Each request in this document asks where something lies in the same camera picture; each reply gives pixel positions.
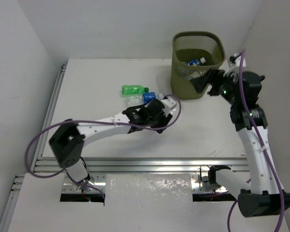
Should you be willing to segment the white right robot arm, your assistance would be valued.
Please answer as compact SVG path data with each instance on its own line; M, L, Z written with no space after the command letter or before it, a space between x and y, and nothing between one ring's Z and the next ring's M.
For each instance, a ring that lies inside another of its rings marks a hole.
M235 72L226 74L223 70L209 70L204 76L190 79L197 93L211 85L208 95L221 96L231 105L230 118L245 150L250 183L241 181L226 165L210 167L208 182L224 186L237 199L246 218L279 215L290 208L290 193L276 182L273 173L268 123L265 112L257 104L264 79L263 75L244 71L239 80Z

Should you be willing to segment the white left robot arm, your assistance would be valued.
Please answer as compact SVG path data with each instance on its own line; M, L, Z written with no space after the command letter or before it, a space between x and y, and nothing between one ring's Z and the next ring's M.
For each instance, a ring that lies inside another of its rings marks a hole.
M177 102L170 97L153 99L140 107L129 107L114 116L94 122L64 121L49 139L60 168L82 189L90 185L90 175L81 159L85 146L111 136L143 130L162 133L172 119Z

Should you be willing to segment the clear bottle dark blue label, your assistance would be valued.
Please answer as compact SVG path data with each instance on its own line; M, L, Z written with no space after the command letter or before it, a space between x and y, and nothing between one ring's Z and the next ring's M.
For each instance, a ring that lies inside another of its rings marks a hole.
M189 61L187 63L187 65L189 65L189 66L201 66L201 65L204 65L205 63L206 63L206 59L200 58L200 59L194 59L192 61Z

